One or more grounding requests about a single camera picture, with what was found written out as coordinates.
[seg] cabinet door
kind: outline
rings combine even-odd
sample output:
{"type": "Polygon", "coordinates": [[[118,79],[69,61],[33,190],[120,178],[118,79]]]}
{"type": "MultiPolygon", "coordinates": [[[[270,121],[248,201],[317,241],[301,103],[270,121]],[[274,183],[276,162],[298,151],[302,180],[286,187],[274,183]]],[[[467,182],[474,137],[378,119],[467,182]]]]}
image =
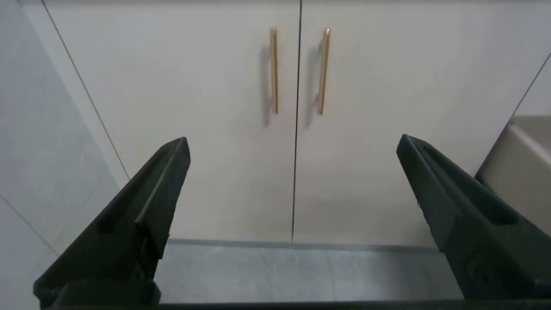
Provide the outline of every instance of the cabinet door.
{"type": "Polygon", "coordinates": [[[551,3],[304,0],[301,25],[294,240],[434,246],[400,135],[474,174],[551,51],[551,3]]]}
{"type": "Polygon", "coordinates": [[[188,138],[172,238],[290,241],[298,0],[46,6],[130,177],[163,143],[188,138]]]}

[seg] white tile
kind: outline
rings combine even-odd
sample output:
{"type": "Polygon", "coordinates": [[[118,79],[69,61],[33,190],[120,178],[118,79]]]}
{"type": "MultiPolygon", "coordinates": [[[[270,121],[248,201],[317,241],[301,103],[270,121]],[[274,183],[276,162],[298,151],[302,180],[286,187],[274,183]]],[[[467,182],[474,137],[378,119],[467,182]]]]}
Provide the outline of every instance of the white tile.
{"type": "Polygon", "coordinates": [[[57,253],[62,253],[118,192],[117,183],[109,173],[106,173],[90,198],[71,216],[61,234],[53,242],[53,249],[57,253]]]}
{"type": "Polygon", "coordinates": [[[0,301],[13,298],[48,247],[0,198],[0,301]]]}
{"type": "Polygon", "coordinates": [[[58,255],[53,251],[47,251],[46,254],[40,259],[38,265],[32,270],[27,280],[23,285],[13,294],[11,301],[7,301],[10,310],[38,310],[40,309],[40,303],[38,298],[34,296],[33,285],[34,281],[38,279],[48,267],[58,258],[58,255]]]}
{"type": "Polygon", "coordinates": [[[15,0],[0,9],[0,191],[52,244],[108,167],[15,0]]]}

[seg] white cabinet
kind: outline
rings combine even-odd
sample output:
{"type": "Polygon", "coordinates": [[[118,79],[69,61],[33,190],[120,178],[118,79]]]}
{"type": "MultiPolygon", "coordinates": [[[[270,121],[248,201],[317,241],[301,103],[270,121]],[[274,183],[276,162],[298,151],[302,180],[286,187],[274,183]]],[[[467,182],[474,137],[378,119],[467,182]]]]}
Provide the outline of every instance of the white cabinet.
{"type": "Polygon", "coordinates": [[[188,138],[172,238],[291,241],[299,0],[46,5],[130,177],[188,138]]]}
{"type": "Polygon", "coordinates": [[[551,117],[515,116],[480,168],[479,177],[527,220],[551,235],[551,117]]]}
{"type": "Polygon", "coordinates": [[[400,135],[474,174],[551,51],[551,3],[536,1],[46,6],[128,175],[188,137],[176,239],[434,246],[400,135]]]}
{"type": "Polygon", "coordinates": [[[301,26],[294,241],[434,246],[400,135],[474,174],[551,51],[551,3],[304,0],[301,26]]]}

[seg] gold handle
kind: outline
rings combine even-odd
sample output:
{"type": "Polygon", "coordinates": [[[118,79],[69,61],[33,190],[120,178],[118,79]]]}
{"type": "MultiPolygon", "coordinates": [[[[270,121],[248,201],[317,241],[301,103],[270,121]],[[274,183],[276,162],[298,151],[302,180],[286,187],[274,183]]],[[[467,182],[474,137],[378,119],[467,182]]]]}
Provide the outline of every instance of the gold handle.
{"type": "Polygon", "coordinates": [[[321,70],[319,72],[318,115],[322,115],[324,113],[325,82],[327,82],[327,60],[329,59],[330,38],[331,38],[331,30],[329,28],[326,28],[324,30],[324,37],[321,42],[322,53],[321,53],[321,70]]]}
{"type": "Polygon", "coordinates": [[[272,59],[272,113],[277,114],[279,111],[279,85],[277,71],[277,28],[269,29],[269,46],[272,59]]]}

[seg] gray surface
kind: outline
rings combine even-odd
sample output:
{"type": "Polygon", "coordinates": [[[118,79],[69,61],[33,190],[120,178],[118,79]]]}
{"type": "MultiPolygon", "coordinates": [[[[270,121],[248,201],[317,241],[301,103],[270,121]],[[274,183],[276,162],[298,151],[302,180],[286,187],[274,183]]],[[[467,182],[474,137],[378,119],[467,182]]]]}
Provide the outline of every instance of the gray surface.
{"type": "Polygon", "coordinates": [[[427,250],[168,244],[155,281],[163,303],[462,299],[427,250]]]}

